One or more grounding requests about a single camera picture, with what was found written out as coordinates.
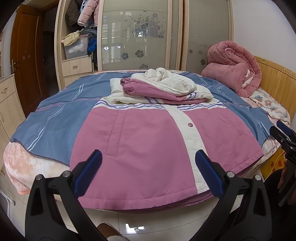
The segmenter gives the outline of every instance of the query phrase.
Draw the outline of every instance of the metal screw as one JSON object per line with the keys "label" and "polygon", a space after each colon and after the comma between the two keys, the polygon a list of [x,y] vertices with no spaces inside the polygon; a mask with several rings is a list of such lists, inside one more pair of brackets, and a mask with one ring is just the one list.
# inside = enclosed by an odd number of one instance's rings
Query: metal screw
{"label": "metal screw", "polygon": [[227,172],[227,177],[233,178],[235,176],[234,172]]}
{"label": "metal screw", "polygon": [[36,176],[36,180],[40,180],[41,178],[43,177],[43,175],[42,174],[38,174],[37,176]]}
{"label": "metal screw", "polygon": [[256,179],[257,181],[261,181],[261,180],[262,180],[262,177],[261,177],[260,175],[255,175],[255,179]]}
{"label": "metal screw", "polygon": [[62,175],[63,175],[63,177],[69,177],[71,175],[71,172],[70,171],[64,171]]}

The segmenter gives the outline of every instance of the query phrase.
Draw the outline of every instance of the drawer handle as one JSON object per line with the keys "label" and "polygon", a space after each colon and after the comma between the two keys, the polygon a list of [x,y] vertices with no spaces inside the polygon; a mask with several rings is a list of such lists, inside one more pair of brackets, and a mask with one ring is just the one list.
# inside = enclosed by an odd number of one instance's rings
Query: drawer handle
{"label": "drawer handle", "polygon": [[3,116],[2,116],[1,112],[0,112],[0,116],[1,116],[2,122],[4,123],[4,119],[3,119]]}
{"label": "drawer handle", "polygon": [[5,94],[6,91],[7,91],[7,87],[6,87],[4,90],[2,90],[0,93],[1,93],[1,94]]}

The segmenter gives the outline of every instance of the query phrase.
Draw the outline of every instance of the person's hand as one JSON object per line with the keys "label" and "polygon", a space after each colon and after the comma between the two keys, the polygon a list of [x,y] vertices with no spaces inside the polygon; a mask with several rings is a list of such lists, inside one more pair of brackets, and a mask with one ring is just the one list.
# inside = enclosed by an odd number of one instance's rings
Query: person's hand
{"label": "person's hand", "polygon": [[[284,161],[284,168],[283,171],[281,172],[281,179],[279,180],[279,185],[278,185],[278,189],[282,188],[283,184],[285,183],[285,177],[286,177],[286,173],[288,170],[288,160],[286,159]],[[292,193],[291,197],[288,198],[287,200],[288,205],[296,205],[296,189],[294,190],[294,192]]]}

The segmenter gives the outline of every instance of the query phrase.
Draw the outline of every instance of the headboard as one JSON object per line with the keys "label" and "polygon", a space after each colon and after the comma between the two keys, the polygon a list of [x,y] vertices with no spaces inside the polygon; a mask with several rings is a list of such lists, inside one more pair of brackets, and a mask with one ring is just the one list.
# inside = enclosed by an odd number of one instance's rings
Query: headboard
{"label": "headboard", "polygon": [[287,109],[292,121],[296,111],[296,73],[269,60],[255,58],[262,71],[260,87]]}

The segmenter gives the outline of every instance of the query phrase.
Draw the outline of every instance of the blue gripper pad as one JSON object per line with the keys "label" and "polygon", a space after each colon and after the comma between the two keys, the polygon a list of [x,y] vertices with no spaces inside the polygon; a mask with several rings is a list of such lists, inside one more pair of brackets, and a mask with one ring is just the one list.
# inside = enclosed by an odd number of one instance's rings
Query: blue gripper pad
{"label": "blue gripper pad", "polygon": [[280,120],[276,122],[276,126],[280,128],[287,136],[291,136],[291,130],[289,127],[287,127],[284,123],[282,123]]}
{"label": "blue gripper pad", "polygon": [[91,181],[102,164],[102,160],[102,153],[99,150],[96,151],[80,172],[79,176],[75,179],[73,192],[76,197],[81,197],[86,193]]}
{"label": "blue gripper pad", "polygon": [[202,150],[196,152],[195,163],[207,185],[209,186],[212,194],[221,199],[224,193],[223,181],[212,167],[210,159]]}

